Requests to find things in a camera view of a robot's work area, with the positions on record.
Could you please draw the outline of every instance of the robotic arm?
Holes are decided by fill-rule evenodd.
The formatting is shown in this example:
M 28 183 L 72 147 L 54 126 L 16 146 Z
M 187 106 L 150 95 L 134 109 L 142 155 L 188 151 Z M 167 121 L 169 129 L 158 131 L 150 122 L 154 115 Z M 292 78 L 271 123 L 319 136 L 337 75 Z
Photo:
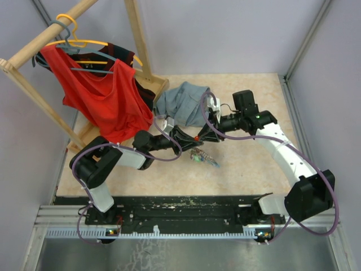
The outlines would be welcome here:
M 255 139 L 272 155 L 292 187 L 287 195 L 270 194 L 261 197 L 254 206 L 259 215 L 290 215 L 295 221 L 301 222 L 331 208 L 333 200 L 325 183 L 307 161 L 286 146 L 290 142 L 278 125 L 277 119 L 268 111 L 259 112 L 250 90 L 234 93 L 233 99 L 236 111 L 226 116 L 221 116 L 219 99 L 216 105 L 213 99 L 207 100 L 208 120 L 217 131 L 225 134 L 241 129 L 252 136 L 276 137 L 283 142 L 264 138 Z M 224 137 L 215 133 L 208 124 L 205 124 L 195 138 L 174 125 L 174 120 L 169 117 L 164 121 L 162 129 L 180 144 L 182 151 L 201 146 L 206 141 L 224 141 Z M 145 170 L 154 160 L 150 154 L 152 151 L 172 148 L 175 154 L 179 154 L 179 148 L 164 135 L 152 135 L 142 130 L 135 135 L 133 146 L 150 158 L 132 150 L 111 146 L 83 155 L 88 149 L 104 143 L 108 141 L 103 137 L 97 137 L 70 163 L 72 167 L 77 157 L 82 156 L 75 165 L 75 172 L 89 189 L 96 208 L 104 213 L 114 205 L 104 181 L 116 164 Z M 324 171 L 323 174 L 334 189 L 334 175 L 329 170 Z

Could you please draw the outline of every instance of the wooden frame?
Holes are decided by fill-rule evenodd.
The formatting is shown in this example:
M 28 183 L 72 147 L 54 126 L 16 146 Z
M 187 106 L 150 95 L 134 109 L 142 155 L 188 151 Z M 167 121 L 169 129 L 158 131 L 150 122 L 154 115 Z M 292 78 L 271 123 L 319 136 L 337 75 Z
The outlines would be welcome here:
M 77 19 L 85 11 L 87 11 L 98 0 L 82 0 L 70 9 L 67 14 L 74 19 Z M 163 89 L 167 86 L 168 80 L 159 76 L 155 76 L 151 72 L 146 43 L 144 41 L 144 34 L 142 24 L 140 22 L 139 10 L 137 0 L 124 0 L 127 9 L 129 22 L 133 31 L 135 44 L 139 58 L 143 62 L 142 70 L 137 70 L 135 77 L 138 82 L 147 89 L 152 90 L 159 97 Z M 72 22 L 67 18 L 59 18 L 66 26 Z M 64 132 L 66 132 L 71 143 L 68 148 L 74 152 L 78 152 L 86 146 L 91 140 L 99 135 L 99 129 L 90 123 L 82 128 L 79 134 L 76 134 L 72 128 L 54 111 L 54 109 L 44 100 L 39 92 L 26 80 L 26 78 L 18 71 L 33 55 L 38 53 L 41 48 L 48 44 L 55 38 L 64 28 L 58 24 L 52 24 L 40 33 L 36 38 L 25 45 L 9 60 L 0 59 L 1 70 L 9 77 L 34 103 L 42 109 L 42 111 L 49 116 Z M 122 145 L 130 145 L 132 140 L 129 139 L 122 143 Z

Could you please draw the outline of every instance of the gray cloth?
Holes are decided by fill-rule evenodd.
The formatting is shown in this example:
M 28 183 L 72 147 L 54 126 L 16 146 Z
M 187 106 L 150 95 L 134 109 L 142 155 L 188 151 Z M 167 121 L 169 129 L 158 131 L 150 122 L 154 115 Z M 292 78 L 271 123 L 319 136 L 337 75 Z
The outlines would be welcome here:
M 174 118 L 175 124 L 180 126 L 203 126 L 205 121 L 201 113 L 200 99 L 207 90 L 207 86 L 196 86 L 188 82 L 167 90 L 156 103 L 156 115 L 169 115 Z

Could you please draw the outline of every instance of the yellow hanger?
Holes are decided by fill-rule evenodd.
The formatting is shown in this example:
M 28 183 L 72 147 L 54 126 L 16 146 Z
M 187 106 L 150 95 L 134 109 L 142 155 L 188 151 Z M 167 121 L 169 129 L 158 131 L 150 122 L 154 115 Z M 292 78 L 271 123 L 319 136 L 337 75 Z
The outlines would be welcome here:
M 80 47 L 80 48 L 84 48 L 88 43 L 94 43 L 94 44 L 108 46 L 107 42 L 93 41 L 93 40 L 79 40 L 77 35 L 75 34 L 75 31 L 78 29 L 77 22 L 72 17 L 70 17 L 68 14 L 59 14 L 56 17 L 56 19 L 58 20 L 60 17 L 68 18 L 74 24 L 74 29 L 72 30 L 72 34 L 73 34 L 74 39 L 73 40 L 68 40 L 70 45 L 72 45 L 74 47 Z M 48 43 L 46 46 L 53 45 L 53 44 L 64 43 L 64 42 L 65 42 L 65 40 L 53 41 L 53 42 Z M 79 44 L 76 44 L 75 42 L 83 42 L 83 44 L 79 45 Z M 136 55 L 134 55 L 133 58 L 134 58 L 135 61 L 137 61 L 139 63 L 140 66 L 143 66 L 143 63 L 140 61 L 140 59 Z M 85 61 L 85 60 L 76 61 L 76 63 L 81 63 L 81 64 L 108 64 L 108 62 L 106 62 L 106 61 L 90 61 L 90 60 L 89 61 Z

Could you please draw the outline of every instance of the red garment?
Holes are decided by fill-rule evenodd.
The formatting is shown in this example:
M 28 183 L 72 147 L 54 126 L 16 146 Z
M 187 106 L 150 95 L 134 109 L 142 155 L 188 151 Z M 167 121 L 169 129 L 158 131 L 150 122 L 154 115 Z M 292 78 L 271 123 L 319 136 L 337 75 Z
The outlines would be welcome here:
M 135 85 L 135 70 L 117 59 L 105 77 L 81 68 L 61 48 L 46 46 L 41 54 L 62 85 L 63 104 L 81 111 L 107 140 L 127 140 L 140 130 L 148 130 L 153 114 L 140 97 Z

